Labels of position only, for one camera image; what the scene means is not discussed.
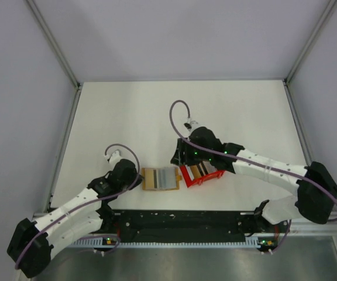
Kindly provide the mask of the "beige card with black stripe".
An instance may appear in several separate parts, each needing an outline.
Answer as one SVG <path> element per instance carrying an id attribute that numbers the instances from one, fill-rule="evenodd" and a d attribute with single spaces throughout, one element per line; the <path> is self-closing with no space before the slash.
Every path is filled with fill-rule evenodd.
<path id="1" fill-rule="evenodd" d="M 158 190 L 159 186 L 159 170 L 146 168 L 144 169 L 144 190 Z"/>

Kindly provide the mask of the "yellow leather card holder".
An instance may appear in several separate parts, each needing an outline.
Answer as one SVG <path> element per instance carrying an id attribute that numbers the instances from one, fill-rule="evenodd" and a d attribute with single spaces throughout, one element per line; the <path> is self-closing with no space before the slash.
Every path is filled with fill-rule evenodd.
<path id="1" fill-rule="evenodd" d="M 142 169 L 142 190 L 144 184 L 144 169 Z M 179 175 L 178 168 L 176 167 L 165 167 L 159 168 L 159 186 L 158 190 L 144 190 L 144 191 L 171 191 L 171 190 L 178 190 L 180 188 L 180 181 L 181 176 Z"/>

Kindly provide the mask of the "red plastic card bin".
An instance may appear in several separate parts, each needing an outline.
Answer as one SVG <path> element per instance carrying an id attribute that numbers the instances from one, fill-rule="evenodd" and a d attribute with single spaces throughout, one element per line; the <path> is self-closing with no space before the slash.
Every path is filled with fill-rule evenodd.
<path id="1" fill-rule="evenodd" d="M 216 169 L 210 162 L 200 162 L 193 166 L 182 165 L 179 169 L 187 188 L 196 185 L 200 186 L 205 181 L 220 179 L 225 172 L 224 170 Z"/>

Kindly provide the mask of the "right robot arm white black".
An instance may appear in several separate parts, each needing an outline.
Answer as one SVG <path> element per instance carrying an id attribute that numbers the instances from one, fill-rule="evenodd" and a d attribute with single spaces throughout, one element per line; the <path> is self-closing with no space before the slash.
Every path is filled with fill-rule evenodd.
<path id="1" fill-rule="evenodd" d="M 289 192 L 278 200 L 264 200 L 255 209 L 255 226 L 263 232 L 300 217 L 326 224 L 337 199 L 337 184 L 322 163 L 300 166 L 275 161 L 242 145 L 223 143 L 204 126 L 192 129 L 187 138 L 178 138 L 170 162 L 176 166 L 206 162 L 217 170 L 260 179 Z"/>

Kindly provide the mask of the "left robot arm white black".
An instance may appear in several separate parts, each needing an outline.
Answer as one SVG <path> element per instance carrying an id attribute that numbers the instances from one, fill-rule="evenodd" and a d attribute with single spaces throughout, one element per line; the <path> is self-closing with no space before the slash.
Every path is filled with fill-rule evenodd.
<path id="1" fill-rule="evenodd" d="M 35 220 L 21 220 L 7 254 L 27 278 L 42 273 L 52 259 L 73 242 L 93 232 L 116 234 L 115 213 L 109 203 L 142 182 L 140 164 L 119 158 L 106 175 L 93 179 L 70 201 Z"/>

